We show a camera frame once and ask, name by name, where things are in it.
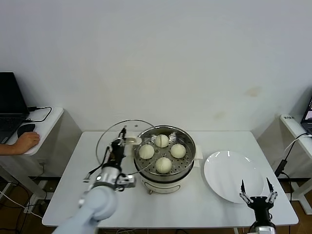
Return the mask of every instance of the floor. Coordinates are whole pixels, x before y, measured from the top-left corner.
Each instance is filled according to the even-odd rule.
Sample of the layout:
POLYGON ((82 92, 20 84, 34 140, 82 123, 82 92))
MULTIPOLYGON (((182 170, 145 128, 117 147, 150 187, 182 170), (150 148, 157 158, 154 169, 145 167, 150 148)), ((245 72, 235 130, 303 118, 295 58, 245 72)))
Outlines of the floor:
MULTIPOLYGON (((48 192, 53 192, 57 187, 58 181, 57 180, 50 180, 45 190, 48 192)), ((5 183, 0 182, 0 190, 2 190, 5 186, 5 183)), ((284 188, 285 192, 289 191, 289 184, 287 182, 282 182, 282 187, 284 188)), ((20 186, 14 186, 8 193, 10 198, 14 201, 25 204, 28 195, 26 191, 21 188, 20 186)), ((306 198, 308 199, 309 203, 312 204, 312 191, 306 194, 306 198)), ((0 201, 0 234, 51 234, 55 228, 52 227, 45 227, 41 223, 41 219, 28 214, 25 214, 20 208, 8 208, 5 206, 16 207, 14 203, 9 201, 8 199, 3 199, 0 201)), ((293 208, 295 209, 298 217, 299 223, 291 227, 291 234, 311 234, 312 233, 312 215, 306 215, 299 204, 299 202, 292 203, 293 208)), ((38 204, 34 208, 34 213, 39 214, 42 216, 44 211, 47 207, 47 204, 44 202, 38 202, 38 204)), ((278 234, 289 234, 288 226, 285 227, 277 227, 278 234)), ((118 230, 99 230, 99 234, 116 234, 118 230)), ((234 234, 233 229, 186 229, 184 231, 177 231, 172 229, 137 229, 133 231, 125 232, 125 230, 119 230, 118 234, 234 234)), ((239 233, 247 233, 248 228, 239 229, 239 233)))

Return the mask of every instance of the white desk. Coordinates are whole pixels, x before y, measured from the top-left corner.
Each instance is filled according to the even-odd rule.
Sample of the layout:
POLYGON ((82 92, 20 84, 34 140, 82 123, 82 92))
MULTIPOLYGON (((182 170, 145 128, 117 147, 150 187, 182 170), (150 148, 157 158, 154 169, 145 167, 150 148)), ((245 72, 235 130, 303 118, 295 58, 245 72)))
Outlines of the white desk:
MULTIPOLYGON (((32 120, 41 120, 44 119, 44 117, 49 112, 49 109, 41 109, 36 110, 34 112, 31 112, 29 115, 29 118, 32 120)), ((63 114, 64 110, 61 107, 53 107, 50 115, 44 122, 36 122, 36 128, 34 131, 36 131, 40 135, 40 142, 38 145, 27 151, 23 155, 34 155, 41 145, 44 143, 45 139, 53 129, 56 122, 59 120, 61 115, 63 114)), ((17 133, 14 133, 13 136, 8 140, 7 144, 14 144, 17 140, 17 133)), ((27 175, 26 171, 19 166, 15 160, 14 156, 0 156, 0 166, 4 170, 6 170, 11 176, 13 176, 16 180, 18 180, 22 185, 24 185, 27 189, 32 191, 34 193, 33 198, 45 198, 45 191, 42 189, 42 186, 45 182, 41 183, 40 185, 37 185, 35 182, 33 182, 27 175)))
MULTIPOLYGON (((294 138, 307 132, 300 124, 302 116, 303 115, 281 115, 282 122, 288 128, 294 138)), ((312 139, 309 137, 304 137, 300 138, 298 142, 307 155, 312 159, 312 139)), ((312 215, 312 208, 304 197, 307 192, 312 190, 312 179, 308 180, 301 187, 299 187, 297 183, 292 182, 292 188, 294 190, 292 193, 292 200, 299 201, 305 213, 307 215, 312 215)))
MULTIPOLYGON (((58 226, 78 210, 78 201, 89 184, 82 180, 87 172, 98 166, 95 151, 102 132, 82 134, 64 171, 50 205, 43 217, 46 226, 58 226)), ((273 223, 292 225, 298 217, 275 177, 251 132, 189 132, 202 148, 204 158, 219 150, 238 151, 253 160, 263 175, 268 177, 279 196, 273 209, 273 223)), ((117 136, 109 133, 106 144, 117 136)), ((135 172, 133 158, 122 162, 124 173, 135 172)), ((135 188, 117 193, 118 208, 100 228, 221 228, 246 227, 254 222, 254 212, 246 204, 234 204, 219 197, 202 179, 202 166, 193 168, 181 189, 172 194, 147 193, 136 174, 135 188)), ((264 195, 269 191, 266 186, 264 195)))

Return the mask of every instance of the stainless steel pot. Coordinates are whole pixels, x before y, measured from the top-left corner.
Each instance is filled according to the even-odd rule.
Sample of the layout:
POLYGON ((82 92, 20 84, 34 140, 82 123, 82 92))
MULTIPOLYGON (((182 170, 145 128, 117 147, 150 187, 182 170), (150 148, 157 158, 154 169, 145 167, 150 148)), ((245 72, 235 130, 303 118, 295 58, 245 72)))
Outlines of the stainless steel pot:
POLYGON ((196 148, 193 139, 185 131, 172 126, 160 125, 145 130, 138 137, 142 139, 142 143, 134 146, 134 164, 144 178, 155 183, 174 183, 183 179, 191 171, 196 148), (155 145, 155 139, 160 134, 169 138, 169 145, 165 148, 155 145), (141 159, 139 156, 140 148, 146 144, 153 146, 155 150, 151 159, 141 159), (174 144, 181 144, 186 148, 184 158, 177 159, 171 155, 170 149, 174 144), (167 157, 172 162, 172 168, 167 174, 160 174, 156 170, 155 163, 160 157, 167 157))

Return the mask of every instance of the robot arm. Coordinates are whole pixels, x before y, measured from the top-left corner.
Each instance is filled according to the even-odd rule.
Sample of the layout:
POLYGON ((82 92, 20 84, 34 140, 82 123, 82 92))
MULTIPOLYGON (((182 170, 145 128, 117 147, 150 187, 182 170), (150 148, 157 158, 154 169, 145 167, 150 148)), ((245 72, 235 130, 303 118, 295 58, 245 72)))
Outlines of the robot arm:
MULTIPOLYGON (((123 128, 118 138, 110 144, 111 151, 108 156, 105 153, 101 166, 92 170, 85 178, 89 181, 90 175, 101 168, 95 182, 79 201, 78 212, 58 226, 53 234, 94 234, 99 222, 109 218, 116 211, 116 191, 122 192, 125 188, 135 187, 135 177, 123 174, 120 166, 124 158, 125 134, 126 129, 123 128)), ((242 181, 240 196, 255 214, 256 221, 252 226, 255 229, 254 234, 275 234, 275 226, 271 223, 269 209, 273 207, 277 192, 273 190, 268 179, 267 182, 270 189, 269 197, 249 197, 245 191, 244 181, 242 181)))
POLYGON ((78 212, 60 226, 53 234, 94 234, 100 221, 113 215, 117 208, 115 191, 123 191, 136 185, 133 175, 122 173, 126 129, 123 128, 111 144, 111 152, 104 156, 101 172, 79 201, 78 212))
POLYGON ((273 185, 267 179, 270 195, 252 196, 246 194, 244 181, 241 185, 240 197, 247 203, 247 206, 254 210, 255 222, 252 227, 255 229, 255 234, 275 234, 275 225, 271 222, 269 209, 274 206, 274 201, 277 197, 277 191, 273 190, 273 185))

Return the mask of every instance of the laptop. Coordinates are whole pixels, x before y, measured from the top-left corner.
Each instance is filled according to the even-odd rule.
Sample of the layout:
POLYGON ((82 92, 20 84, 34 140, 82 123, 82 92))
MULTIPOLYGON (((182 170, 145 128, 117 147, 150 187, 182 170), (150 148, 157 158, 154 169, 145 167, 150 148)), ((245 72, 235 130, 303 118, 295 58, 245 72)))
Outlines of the laptop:
POLYGON ((307 110, 302 117, 301 125, 307 133, 312 134, 312 98, 310 99, 307 110))
POLYGON ((10 139, 29 115, 13 72, 0 72, 0 144, 10 139))

